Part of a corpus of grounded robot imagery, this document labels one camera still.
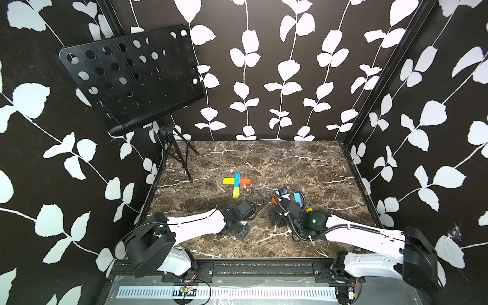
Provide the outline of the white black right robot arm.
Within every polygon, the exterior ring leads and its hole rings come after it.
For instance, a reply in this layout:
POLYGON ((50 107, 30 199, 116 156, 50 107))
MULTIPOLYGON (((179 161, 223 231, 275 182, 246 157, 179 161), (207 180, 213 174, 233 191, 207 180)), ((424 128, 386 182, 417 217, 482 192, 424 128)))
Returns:
POLYGON ((439 275, 437 251, 415 227, 386 230, 319 210, 280 207, 274 208, 271 216, 279 227, 289 227, 300 241, 331 241, 367 251, 367 254, 337 255, 332 267, 336 278, 397 278, 425 292, 437 292, 445 287, 439 275))

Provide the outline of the light yellow-green block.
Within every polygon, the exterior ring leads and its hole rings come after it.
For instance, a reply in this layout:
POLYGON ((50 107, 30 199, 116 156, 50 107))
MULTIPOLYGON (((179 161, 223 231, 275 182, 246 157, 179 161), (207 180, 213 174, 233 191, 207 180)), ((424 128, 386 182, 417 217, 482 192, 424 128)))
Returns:
POLYGON ((233 198, 234 199, 239 199, 240 196, 240 188, 239 187, 234 187, 233 188, 233 198))

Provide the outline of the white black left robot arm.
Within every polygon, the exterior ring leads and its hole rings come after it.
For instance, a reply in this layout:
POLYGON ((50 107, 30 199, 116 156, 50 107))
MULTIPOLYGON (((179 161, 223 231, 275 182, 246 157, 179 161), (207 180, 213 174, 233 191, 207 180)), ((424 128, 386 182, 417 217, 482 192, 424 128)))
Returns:
POLYGON ((247 222, 256 212, 255 206, 245 200, 238 205, 220 205, 192 216, 153 214, 121 239, 134 277, 146 277, 157 271, 178 277, 187 275, 196 267, 190 253, 180 248, 180 244, 204 235, 225 233, 242 240, 250 231, 247 222))

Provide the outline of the red-orange small block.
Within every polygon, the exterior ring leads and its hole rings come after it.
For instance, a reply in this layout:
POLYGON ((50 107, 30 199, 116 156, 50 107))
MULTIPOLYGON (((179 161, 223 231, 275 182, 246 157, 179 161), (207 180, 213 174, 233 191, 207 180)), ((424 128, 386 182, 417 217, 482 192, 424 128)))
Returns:
POLYGON ((250 179, 241 179, 240 180, 240 185, 250 186, 251 184, 252 184, 252 181, 250 179))

